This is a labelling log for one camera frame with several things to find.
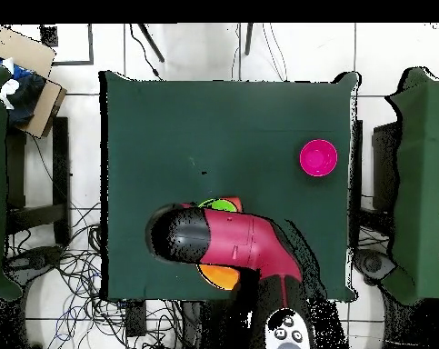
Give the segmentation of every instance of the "orange plate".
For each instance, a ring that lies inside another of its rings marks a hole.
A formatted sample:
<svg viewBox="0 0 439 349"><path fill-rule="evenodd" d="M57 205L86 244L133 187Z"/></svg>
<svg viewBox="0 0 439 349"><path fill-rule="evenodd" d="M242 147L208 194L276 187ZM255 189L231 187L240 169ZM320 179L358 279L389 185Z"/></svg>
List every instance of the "orange plate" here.
<svg viewBox="0 0 439 349"><path fill-rule="evenodd" d="M240 278L240 273L232 267L200 264L198 270L206 281L224 290L234 289Z"/></svg>

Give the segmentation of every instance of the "table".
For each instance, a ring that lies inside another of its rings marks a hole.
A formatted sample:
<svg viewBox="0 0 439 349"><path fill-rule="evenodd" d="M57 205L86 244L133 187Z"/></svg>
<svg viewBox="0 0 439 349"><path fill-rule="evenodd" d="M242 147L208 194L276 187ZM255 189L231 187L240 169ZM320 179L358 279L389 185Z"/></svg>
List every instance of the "table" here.
<svg viewBox="0 0 439 349"><path fill-rule="evenodd" d="M292 220L318 259L329 298L352 300L345 266L350 102L357 77L337 80L135 82L100 73L107 296L228 297L194 266L155 260L144 231L164 204L238 195L246 212L274 219L285 232L285 220ZM339 155L324 178L307 175L298 162L304 144L316 137L331 141Z"/></svg>

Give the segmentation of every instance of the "table leg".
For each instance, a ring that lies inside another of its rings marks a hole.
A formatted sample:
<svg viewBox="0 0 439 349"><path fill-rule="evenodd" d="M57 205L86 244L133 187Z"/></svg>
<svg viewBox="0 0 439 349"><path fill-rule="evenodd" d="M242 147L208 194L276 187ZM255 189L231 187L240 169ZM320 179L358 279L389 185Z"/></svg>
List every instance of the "table leg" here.
<svg viewBox="0 0 439 349"><path fill-rule="evenodd" d="M54 221L57 244L70 242L70 162L68 119L57 116L53 121L53 206L63 206L62 216Z"/></svg>
<svg viewBox="0 0 439 349"><path fill-rule="evenodd" d="M253 23L247 23L246 26L246 43L244 45L244 54L250 55L250 45L252 43Z"/></svg>
<svg viewBox="0 0 439 349"><path fill-rule="evenodd" d="M156 54L157 58L159 59L159 61L161 63L164 63L165 59L164 59L163 55L161 54L161 52L159 51L159 49L157 48L157 45L155 44L155 41L153 40L153 38L148 33L148 30L146 29L145 25L140 24L138 26L142 30L142 33L143 33L145 39L148 41L148 43L150 44L150 46L153 49L153 51L155 51L155 54Z"/></svg>
<svg viewBox="0 0 439 349"><path fill-rule="evenodd" d="M7 203L16 209L25 207L24 167L26 133L16 128L8 128L5 137L7 149Z"/></svg>

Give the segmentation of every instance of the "pink bowl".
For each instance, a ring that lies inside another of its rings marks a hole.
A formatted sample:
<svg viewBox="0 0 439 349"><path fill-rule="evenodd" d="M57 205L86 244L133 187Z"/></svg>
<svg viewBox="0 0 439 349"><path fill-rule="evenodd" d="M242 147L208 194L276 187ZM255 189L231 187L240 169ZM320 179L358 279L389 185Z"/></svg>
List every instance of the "pink bowl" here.
<svg viewBox="0 0 439 349"><path fill-rule="evenodd" d="M328 175L337 165L337 151L330 142L314 139L300 152L300 165L311 176Z"/></svg>

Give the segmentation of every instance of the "floor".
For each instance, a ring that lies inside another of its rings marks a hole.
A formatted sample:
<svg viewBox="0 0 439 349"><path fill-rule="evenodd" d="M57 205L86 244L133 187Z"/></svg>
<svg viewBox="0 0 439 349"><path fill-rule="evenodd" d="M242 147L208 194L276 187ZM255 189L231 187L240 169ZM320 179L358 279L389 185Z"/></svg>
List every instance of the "floor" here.
<svg viewBox="0 0 439 349"><path fill-rule="evenodd" d="M242 50L246 24L243 23ZM135 37L146 49L151 64L165 80L239 79L238 46L235 34L237 23L149 25L148 30L165 56L161 64L145 43L140 29L134 25ZM242 81L280 81L266 39L274 53L277 66L283 62L276 41L284 55L290 81L331 82L347 71L361 74L358 90L358 119L364 121L363 144L363 203L370 207L373 194L372 148L373 128L396 120L392 107L384 100L396 91L403 71L411 66L427 66L439 77L439 24L255 24L251 53L242 55ZM13 29L39 38L37 25L13 25ZM52 68L50 79L67 89L68 94L58 115L69 119L71 151L72 201L85 212L96 205L85 218L98 223L100 217L100 116L97 72L111 70L138 80L155 80L144 59L141 46L132 38L130 25L91 25L93 64L82 65L90 59L88 25L57 25L59 46L57 62L75 62ZM40 139L47 168L51 167L51 136ZM31 140L26 148L26 203L29 206L52 202L52 182L43 167L40 155ZM73 209L76 224L80 215ZM24 234L18 234L19 242ZM25 242L25 247L54 244L50 226L40 226ZM85 239L72 244L76 251L87 248ZM384 330L384 308L379 290L364 284L362 277L352 273L352 285L358 298L351 304L337 304L351 349L379 349ZM70 295L57 272L37 279L32 286L26 308L27 329L31 340L47 346L56 335L56 324L68 307ZM149 301L148 310L160 308L160 301ZM160 314L150 316L148 323L157 323ZM125 349L103 331L87 330L89 320L78 319L75 339L87 334L81 349ZM51 349L62 343L52 342ZM66 342L61 349L75 349Z"/></svg>

